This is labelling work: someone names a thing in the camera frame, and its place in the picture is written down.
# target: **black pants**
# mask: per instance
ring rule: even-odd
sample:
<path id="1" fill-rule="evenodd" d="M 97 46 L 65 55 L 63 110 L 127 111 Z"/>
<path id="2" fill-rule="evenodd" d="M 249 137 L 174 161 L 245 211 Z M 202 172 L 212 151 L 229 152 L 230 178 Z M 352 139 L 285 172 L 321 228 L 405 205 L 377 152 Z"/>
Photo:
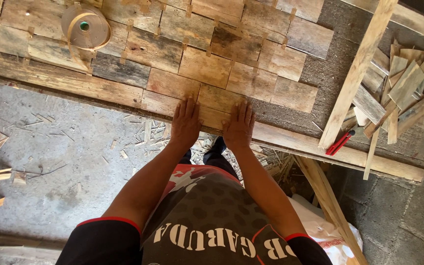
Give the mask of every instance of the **black pants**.
<path id="1" fill-rule="evenodd" d="M 189 149 L 181 158 L 179 164 L 187 164 L 191 165 L 191 149 Z M 230 173 L 233 177 L 235 177 L 237 180 L 239 180 L 239 177 L 237 175 L 237 172 L 233 169 L 232 165 L 223 157 L 222 154 L 219 154 L 218 152 L 211 150 L 204 154 L 203 162 L 205 165 L 208 166 L 216 166 L 218 168 L 221 168 L 228 173 Z"/>

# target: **t-shirt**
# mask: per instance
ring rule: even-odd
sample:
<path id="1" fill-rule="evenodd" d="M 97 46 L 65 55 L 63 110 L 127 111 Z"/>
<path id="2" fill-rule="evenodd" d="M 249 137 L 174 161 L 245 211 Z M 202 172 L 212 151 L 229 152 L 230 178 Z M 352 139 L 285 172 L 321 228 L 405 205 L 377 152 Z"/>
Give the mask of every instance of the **t-shirt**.
<path id="1" fill-rule="evenodd" d="M 144 231 L 125 218 L 87 220 L 56 264 L 331 264 L 306 234 L 282 236 L 232 175 L 178 165 Z"/>

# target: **red sleeve trim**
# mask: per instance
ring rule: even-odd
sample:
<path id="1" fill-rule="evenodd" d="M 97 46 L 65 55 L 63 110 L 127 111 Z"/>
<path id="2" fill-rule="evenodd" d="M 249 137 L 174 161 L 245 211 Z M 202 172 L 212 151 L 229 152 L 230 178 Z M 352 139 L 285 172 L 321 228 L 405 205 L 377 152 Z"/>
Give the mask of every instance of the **red sleeve trim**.
<path id="1" fill-rule="evenodd" d="M 93 219 L 86 220 L 84 222 L 79 223 L 76 227 L 78 227 L 80 225 L 87 224 L 87 223 L 92 223 L 92 222 L 97 222 L 97 221 L 105 221 L 105 220 L 114 220 L 114 221 L 121 221 L 121 222 L 129 223 L 137 229 L 139 234 L 142 234 L 138 225 L 136 223 L 134 223 L 132 220 L 126 219 L 126 218 L 123 218 L 123 217 L 116 217 L 116 216 L 93 218 Z"/>
<path id="2" fill-rule="evenodd" d="M 296 238 L 296 237 L 306 237 L 306 238 L 310 238 L 310 239 L 313 240 L 313 238 L 309 237 L 308 234 L 304 234 L 304 233 L 295 233 L 295 234 L 292 234 L 292 235 L 288 235 L 288 236 L 286 236 L 286 238 L 284 238 L 284 240 L 287 242 L 287 241 L 291 240 L 292 238 Z"/>

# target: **person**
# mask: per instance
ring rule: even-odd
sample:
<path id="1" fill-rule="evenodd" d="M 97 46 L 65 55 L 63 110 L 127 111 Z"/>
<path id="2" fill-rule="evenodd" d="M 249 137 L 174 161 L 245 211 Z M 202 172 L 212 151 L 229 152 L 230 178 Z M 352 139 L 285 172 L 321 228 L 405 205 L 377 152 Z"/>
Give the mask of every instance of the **person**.
<path id="1" fill-rule="evenodd" d="M 252 106 L 236 104 L 205 165 L 192 165 L 199 111 L 191 97 L 180 102 L 168 145 L 133 175 L 102 217 L 73 230 L 57 265 L 331 264 L 250 149 Z M 227 147 L 245 188 L 221 155 Z"/>

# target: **hand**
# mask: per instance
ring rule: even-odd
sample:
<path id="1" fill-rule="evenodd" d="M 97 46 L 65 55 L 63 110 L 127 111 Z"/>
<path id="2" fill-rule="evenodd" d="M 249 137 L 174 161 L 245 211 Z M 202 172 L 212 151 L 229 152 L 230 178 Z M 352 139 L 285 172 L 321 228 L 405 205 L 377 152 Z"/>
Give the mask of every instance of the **hand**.
<path id="1" fill-rule="evenodd" d="M 240 105 L 237 103 L 233 106 L 230 122 L 222 121 L 223 140 L 232 152 L 237 152 L 242 148 L 250 148 L 254 119 L 253 108 L 245 100 Z"/>
<path id="2" fill-rule="evenodd" d="M 202 121 L 199 121 L 200 107 L 198 101 L 194 104 L 192 97 L 182 99 L 174 113 L 169 144 L 184 149 L 184 152 L 194 145 L 202 126 Z"/>

